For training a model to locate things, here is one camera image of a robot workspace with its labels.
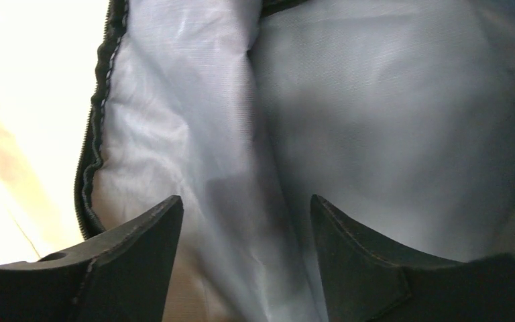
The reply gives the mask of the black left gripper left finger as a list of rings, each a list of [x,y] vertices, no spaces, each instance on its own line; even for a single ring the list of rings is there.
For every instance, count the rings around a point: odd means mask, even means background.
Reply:
[[[0,321],[161,321],[183,213],[171,196],[37,262],[0,265]]]

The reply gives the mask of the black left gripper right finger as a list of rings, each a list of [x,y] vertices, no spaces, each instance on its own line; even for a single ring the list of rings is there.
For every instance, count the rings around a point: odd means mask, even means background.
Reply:
[[[330,321],[515,321],[515,252],[471,262],[426,254],[318,195],[310,216]]]

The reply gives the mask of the beige canvas backpack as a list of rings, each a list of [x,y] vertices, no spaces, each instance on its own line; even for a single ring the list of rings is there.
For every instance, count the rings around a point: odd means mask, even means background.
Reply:
[[[314,195],[447,260],[515,252],[515,1],[110,1],[95,78],[76,220],[181,198],[161,321],[330,321]],[[0,177],[65,250],[1,122]]]

